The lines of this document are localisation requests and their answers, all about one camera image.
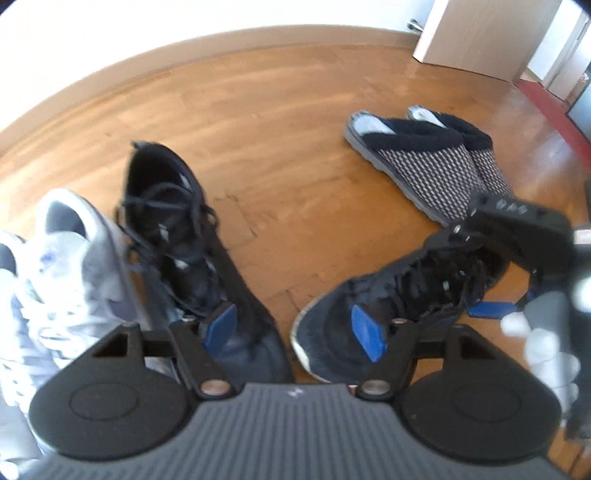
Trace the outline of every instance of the white robotic hand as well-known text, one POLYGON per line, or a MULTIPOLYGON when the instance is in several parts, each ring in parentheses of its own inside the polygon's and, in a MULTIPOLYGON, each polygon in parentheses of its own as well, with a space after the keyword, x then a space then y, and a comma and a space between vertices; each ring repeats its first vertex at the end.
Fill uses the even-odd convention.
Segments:
POLYGON ((549 292, 529 302, 523 312, 501 320, 503 333, 525 338, 524 359, 531 373, 552 389, 563 413, 579 395, 574 383, 581 363, 570 353, 569 302, 565 294, 549 292))

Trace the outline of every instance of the white wall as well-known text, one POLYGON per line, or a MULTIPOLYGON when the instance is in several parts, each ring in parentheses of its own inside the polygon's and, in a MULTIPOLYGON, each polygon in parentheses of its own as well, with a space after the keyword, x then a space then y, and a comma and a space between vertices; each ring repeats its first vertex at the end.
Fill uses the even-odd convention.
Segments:
POLYGON ((434 0, 17 0, 0 15, 0 130, 110 66, 189 38, 273 25, 406 30, 434 0))
POLYGON ((566 45, 582 10, 573 0, 563 0, 528 68, 540 79, 548 75, 566 45))

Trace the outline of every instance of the black plastic mount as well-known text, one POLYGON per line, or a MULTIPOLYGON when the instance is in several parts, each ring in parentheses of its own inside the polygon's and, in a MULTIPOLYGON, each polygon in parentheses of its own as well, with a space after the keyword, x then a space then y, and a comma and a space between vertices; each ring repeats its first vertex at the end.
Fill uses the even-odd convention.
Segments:
POLYGON ((39 441, 80 460, 125 458, 173 437, 200 401, 234 395, 198 326, 179 320, 160 332, 117 327, 37 392, 29 421, 39 441), (170 359, 178 378, 147 368, 145 356, 170 359), (202 389, 208 380, 227 391, 212 397, 202 389))
POLYGON ((561 417, 556 397, 542 382, 466 325, 399 327, 356 395, 391 403, 422 443, 470 463, 545 455, 561 417), (409 388, 424 358, 443 358, 443 369, 409 388), (386 382, 388 391, 372 391, 375 381, 386 382))
POLYGON ((572 226, 562 213, 492 193, 474 192, 457 233, 516 263, 530 276, 538 296, 564 291, 575 259, 572 226))

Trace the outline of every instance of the metal screw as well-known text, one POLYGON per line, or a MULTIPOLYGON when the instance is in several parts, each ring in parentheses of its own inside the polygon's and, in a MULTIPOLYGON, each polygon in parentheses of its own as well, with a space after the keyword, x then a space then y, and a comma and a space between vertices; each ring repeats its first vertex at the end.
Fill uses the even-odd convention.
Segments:
POLYGON ((384 395, 390 390, 390 384, 384 380, 366 380, 361 384, 361 390, 367 395, 384 395))
POLYGON ((211 395, 212 397, 219 397, 220 395, 227 394, 232 386, 226 382, 225 380, 206 380, 200 386, 201 391, 206 395, 211 395))

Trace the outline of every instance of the wooden floor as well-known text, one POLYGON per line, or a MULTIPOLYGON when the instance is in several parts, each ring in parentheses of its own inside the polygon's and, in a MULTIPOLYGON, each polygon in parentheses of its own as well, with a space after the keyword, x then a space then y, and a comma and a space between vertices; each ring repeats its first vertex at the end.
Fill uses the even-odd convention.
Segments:
MULTIPOLYGON (((404 116, 415 103, 491 134, 519 197, 575 224, 586 220, 589 175, 512 85, 422 65, 407 50, 290 47, 179 67, 57 118, 1 158, 2 227, 31 235, 35 204, 55 187, 110 214, 129 140, 162 142, 204 185, 232 258, 287 340, 311 299, 416 249, 439 228, 341 135, 358 109, 404 116)), ((516 300, 526 285, 527 275, 511 268, 489 297, 516 300)), ((522 343, 504 339, 497 322, 467 321, 521 359, 522 343)), ((421 372, 438 366, 424 363, 421 372)), ((301 368, 298 378, 310 381, 301 368)), ((558 438, 550 455, 569 471, 578 453, 558 438)))

